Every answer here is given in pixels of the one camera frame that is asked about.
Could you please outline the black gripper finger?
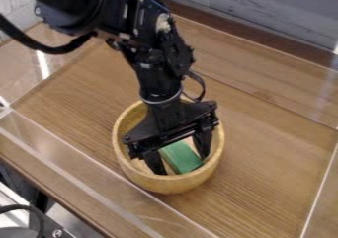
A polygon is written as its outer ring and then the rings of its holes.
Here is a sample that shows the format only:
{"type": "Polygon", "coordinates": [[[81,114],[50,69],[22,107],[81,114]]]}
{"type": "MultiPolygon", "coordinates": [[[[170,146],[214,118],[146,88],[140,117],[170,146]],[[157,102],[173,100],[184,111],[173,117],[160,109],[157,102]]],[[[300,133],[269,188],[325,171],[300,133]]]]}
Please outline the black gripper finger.
{"type": "Polygon", "coordinates": [[[146,151],[144,153],[144,158],[145,158],[145,162],[148,166],[150,167],[150,169],[157,175],[168,174],[164,159],[158,150],[146,151]]]}
{"type": "Polygon", "coordinates": [[[193,135],[193,142],[198,151],[200,157],[205,160],[212,151],[213,129],[209,125],[202,125],[193,135]]]}

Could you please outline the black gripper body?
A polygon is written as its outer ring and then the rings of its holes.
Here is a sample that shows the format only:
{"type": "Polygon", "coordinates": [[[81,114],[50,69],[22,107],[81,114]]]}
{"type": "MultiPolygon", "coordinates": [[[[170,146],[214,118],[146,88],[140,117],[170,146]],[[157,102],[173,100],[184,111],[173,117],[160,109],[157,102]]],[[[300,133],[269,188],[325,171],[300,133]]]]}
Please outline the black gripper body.
{"type": "Polygon", "coordinates": [[[133,159],[145,159],[146,151],[161,150],[193,137],[202,125],[209,125],[213,130],[220,125],[216,101],[189,102],[178,99],[169,104],[146,104],[146,107],[146,117],[124,138],[133,159]]]}

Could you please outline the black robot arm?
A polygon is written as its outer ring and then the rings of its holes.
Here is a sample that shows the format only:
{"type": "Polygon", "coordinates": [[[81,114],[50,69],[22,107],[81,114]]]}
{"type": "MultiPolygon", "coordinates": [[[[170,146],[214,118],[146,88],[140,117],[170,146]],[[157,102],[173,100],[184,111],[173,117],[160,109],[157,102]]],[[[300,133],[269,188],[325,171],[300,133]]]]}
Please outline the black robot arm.
{"type": "Polygon", "coordinates": [[[193,72],[193,48],[177,29],[161,0],[37,0],[41,16],[59,32],[90,34],[118,49],[141,84],[148,115],[125,134],[130,157],[146,161],[153,172],[168,170],[161,149],[192,137],[198,153],[208,157],[218,125],[217,103],[182,99],[182,80],[200,80],[193,72]]]}

